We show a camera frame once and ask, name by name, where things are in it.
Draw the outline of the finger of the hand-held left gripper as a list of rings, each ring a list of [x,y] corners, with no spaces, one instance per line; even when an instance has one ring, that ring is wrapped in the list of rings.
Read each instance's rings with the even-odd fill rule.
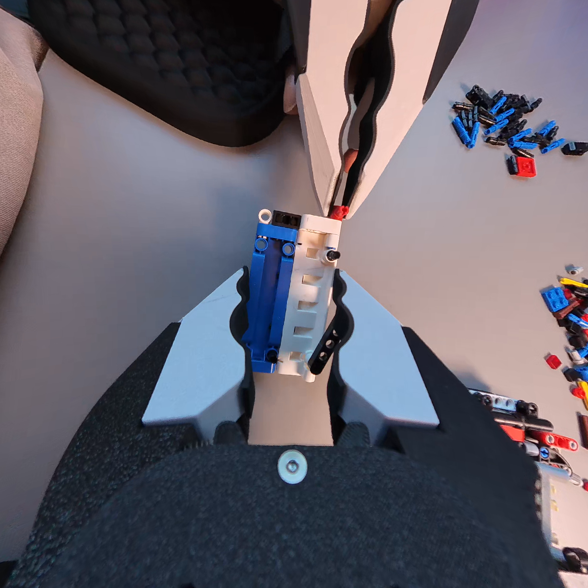
[[[367,127],[374,136],[364,158],[357,157],[359,178],[349,203],[350,219],[369,195],[423,106],[451,1],[401,1],[393,10],[385,48],[392,73]]]
[[[306,70],[296,91],[313,187],[326,217],[343,170],[349,56],[364,30],[368,6],[369,1],[312,1],[310,7]]]

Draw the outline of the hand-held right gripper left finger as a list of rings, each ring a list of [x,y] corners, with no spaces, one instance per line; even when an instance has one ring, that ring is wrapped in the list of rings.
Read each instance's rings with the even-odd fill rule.
[[[247,286],[247,268],[239,269],[182,318],[144,425],[191,424],[210,442],[219,424],[245,413],[246,350],[231,317],[245,303]]]

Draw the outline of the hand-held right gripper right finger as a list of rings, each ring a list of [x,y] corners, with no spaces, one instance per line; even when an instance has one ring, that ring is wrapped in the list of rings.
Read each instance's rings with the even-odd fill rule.
[[[436,428],[439,418],[401,323],[346,272],[334,282],[341,337],[327,386],[334,430],[363,423],[371,442],[393,425]]]

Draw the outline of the long black lego beam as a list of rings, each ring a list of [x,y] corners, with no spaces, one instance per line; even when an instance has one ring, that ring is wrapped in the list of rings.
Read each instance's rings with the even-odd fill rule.
[[[330,357],[333,355],[336,346],[341,341],[340,322],[337,316],[333,318],[309,359],[307,364],[313,375],[318,375],[323,371]]]

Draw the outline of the pile of blue black lego pins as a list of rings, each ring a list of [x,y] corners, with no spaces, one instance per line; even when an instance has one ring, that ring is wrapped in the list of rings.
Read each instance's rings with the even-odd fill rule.
[[[503,149],[508,174],[530,179],[537,175],[537,157],[561,153],[567,157],[587,155],[587,141],[574,141],[560,133],[556,120],[529,122],[543,99],[504,90],[489,94],[473,85],[463,101],[452,104],[452,127],[464,147],[471,150],[485,144]]]

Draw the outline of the blue and white lego panel assembly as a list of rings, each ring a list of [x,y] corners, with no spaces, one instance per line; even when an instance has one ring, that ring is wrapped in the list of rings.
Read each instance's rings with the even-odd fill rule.
[[[315,380],[307,363],[325,331],[341,227],[314,215],[301,215],[297,231],[257,225],[243,337],[253,371]]]

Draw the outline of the partly built lego car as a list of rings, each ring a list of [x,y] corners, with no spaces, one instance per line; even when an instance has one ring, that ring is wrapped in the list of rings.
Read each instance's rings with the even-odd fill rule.
[[[535,484],[534,501],[541,530],[552,557],[560,570],[587,577],[587,551],[577,547],[560,547],[552,530],[552,511],[556,505],[552,495],[554,482],[570,482],[587,490],[587,479],[575,474],[561,450],[575,452],[579,445],[575,439],[558,435],[553,424],[539,417],[539,408],[532,402],[512,399],[483,390],[469,389],[492,415],[505,434],[516,442],[530,457],[539,472]]]

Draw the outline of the pile of mixed lego pieces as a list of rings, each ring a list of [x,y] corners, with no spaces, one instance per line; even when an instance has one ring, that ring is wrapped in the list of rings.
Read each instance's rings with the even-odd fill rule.
[[[582,267],[567,266],[567,276],[541,291],[541,298],[563,332],[564,353],[561,371],[574,397],[587,408],[587,278]]]

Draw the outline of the person's left hand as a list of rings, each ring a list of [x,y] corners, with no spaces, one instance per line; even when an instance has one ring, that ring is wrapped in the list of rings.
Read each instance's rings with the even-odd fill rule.
[[[285,87],[283,92],[283,111],[287,115],[297,115],[298,106],[296,100],[295,88],[295,69],[287,68],[285,73]],[[353,163],[356,161],[358,150],[349,148],[343,155],[344,171],[349,172]]]

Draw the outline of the black padded wrist rest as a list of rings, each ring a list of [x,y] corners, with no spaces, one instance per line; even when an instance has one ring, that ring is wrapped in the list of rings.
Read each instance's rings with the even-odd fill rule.
[[[215,145],[256,143],[282,121],[290,46],[275,1],[29,1],[65,62]]]

